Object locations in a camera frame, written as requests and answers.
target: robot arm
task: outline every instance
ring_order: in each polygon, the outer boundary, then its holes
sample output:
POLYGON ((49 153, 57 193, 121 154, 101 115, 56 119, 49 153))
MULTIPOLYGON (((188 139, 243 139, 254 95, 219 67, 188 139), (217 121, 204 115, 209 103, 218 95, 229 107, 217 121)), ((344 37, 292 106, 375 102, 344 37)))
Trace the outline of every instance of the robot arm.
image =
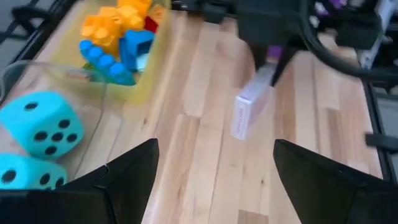
POLYGON ((309 50, 328 66, 354 77, 380 82, 398 82, 398 75, 389 70, 356 67, 330 52, 318 40, 318 34, 333 29, 336 44, 356 50, 371 50, 383 33, 382 19, 374 1, 353 1, 336 9, 327 0, 322 3, 328 14, 315 10, 314 0, 180 0, 174 9, 202 12, 208 22, 219 23, 224 17, 235 17, 239 38, 246 41, 255 59, 256 68, 269 45, 279 45, 283 52, 274 74, 275 84, 285 66, 298 50, 309 50), (318 24, 313 25, 310 18, 318 24))

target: wooden table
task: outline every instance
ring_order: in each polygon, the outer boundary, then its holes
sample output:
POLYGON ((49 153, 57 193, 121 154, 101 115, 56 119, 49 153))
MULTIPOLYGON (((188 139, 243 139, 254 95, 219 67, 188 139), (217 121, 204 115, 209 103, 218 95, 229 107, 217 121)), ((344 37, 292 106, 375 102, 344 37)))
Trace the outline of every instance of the wooden table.
MULTIPOLYGON (((52 61, 53 46, 71 29, 68 21, 80 4, 37 60, 52 61)), ((272 159, 275 139, 381 177, 377 153, 364 143, 371 125, 359 80, 340 75, 309 53, 298 54, 248 139, 239 141, 230 135, 234 96, 254 69, 249 49, 235 35, 235 22, 208 24, 174 12, 172 25, 151 100, 107 107, 96 131, 88 133, 92 138, 60 160, 71 179, 148 138, 159 138, 159 168, 143 223, 290 224, 299 220, 272 159)), ((91 114, 86 111, 84 119, 91 114)))

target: dice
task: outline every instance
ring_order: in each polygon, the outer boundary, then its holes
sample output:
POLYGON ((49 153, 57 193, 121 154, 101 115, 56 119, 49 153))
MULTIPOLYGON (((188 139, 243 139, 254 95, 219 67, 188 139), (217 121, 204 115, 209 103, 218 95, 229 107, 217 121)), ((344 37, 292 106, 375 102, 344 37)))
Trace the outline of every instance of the dice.
POLYGON ((0 189, 53 190, 67 181, 62 166, 16 154, 0 154, 0 189))
POLYGON ((83 138, 83 125, 66 99, 54 91, 24 95, 0 110, 0 123, 31 155, 54 159, 83 138))

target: plastic bin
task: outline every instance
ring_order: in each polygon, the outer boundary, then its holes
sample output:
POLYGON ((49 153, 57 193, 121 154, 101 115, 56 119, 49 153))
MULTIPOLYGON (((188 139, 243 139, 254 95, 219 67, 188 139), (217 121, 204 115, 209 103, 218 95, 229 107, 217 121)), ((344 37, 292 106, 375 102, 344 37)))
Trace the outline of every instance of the plastic bin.
MULTIPOLYGON (((170 0, 153 0, 152 5, 161 4, 166 9, 170 9, 170 0)), ((116 6, 116 1, 99 1, 86 0, 79 2, 78 12, 74 15, 74 19, 67 26, 65 35, 58 40, 49 62, 54 64, 67 64, 76 68, 81 68, 85 63, 85 59, 80 54, 78 44, 81 40, 80 29, 86 15, 96 14, 102 6, 116 6)), ((169 42, 170 32, 170 14, 167 10, 162 22, 156 33, 155 40, 149 52, 149 58, 145 71, 138 77, 137 84, 134 86, 124 86, 110 83, 108 86, 108 94, 118 101, 127 101, 134 104, 146 101, 154 83, 159 75, 163 64, 165 51, 169 42)), ((67 86, 71 91, 86 94, 87 85, 75 80, 62 80, 63 85, 67 86)), ((91 83, 91 89, 99 88, 97 83, 91 83)))
MULTIPOLYGON (((75 69, 69 66, 56 66, 44 62, 20 61, 8 66, 4 73, 1 74, 0 90, 4 90, 4 84, 7 80, 17 74, 22 74, 23 78, 14 86, 11 93, 8 94, 7 100, 1 105, 0 109, 10 101, 23 95, 38 91, 56 91, 67 100, 68 104, 73 108, 80 121, 83 123, 85 130, 83 139, 71 151, 55 160, 57 164, 64 166, 67 170, 69 180, 73 180, 78 166, 81 164, 91 144, 91 140, 103 117, 105 108, 107 110, 112 108, 112 102, 106 100, 107 83, 105 82, 105 77, 95 71, 75 69), (99 77, 99 80, 94 88, 90 83, 81 83, 80 88, 86 90, 85 96, 82 97, 81 94, 71 91, 68 86, 62 85, 62 80, 65 80, 65 77, 69 74, 87 77, 95 76, 97 78, 99 77)), ((3 97, 4 92, 0 92, 0 100, 3 97)), ((113 111, 113 113, 121 117, 120 112, 113 111)), ((0 142, 0 153, 10 152, 13 154, 28 155, 2 123, 0 123, 0 142)))

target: white box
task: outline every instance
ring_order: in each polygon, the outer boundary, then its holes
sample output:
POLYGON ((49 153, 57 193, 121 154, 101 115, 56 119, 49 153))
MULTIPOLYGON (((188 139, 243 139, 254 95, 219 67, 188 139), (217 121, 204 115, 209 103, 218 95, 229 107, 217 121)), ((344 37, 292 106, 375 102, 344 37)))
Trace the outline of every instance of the white box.
POLYGON ((269 99, 271 80, 276 64, 267 63, 261 67, 254 77, 235 97, 234 114, 231 134, 245 140, 248 131, 256 118, 261 114, 269 99))

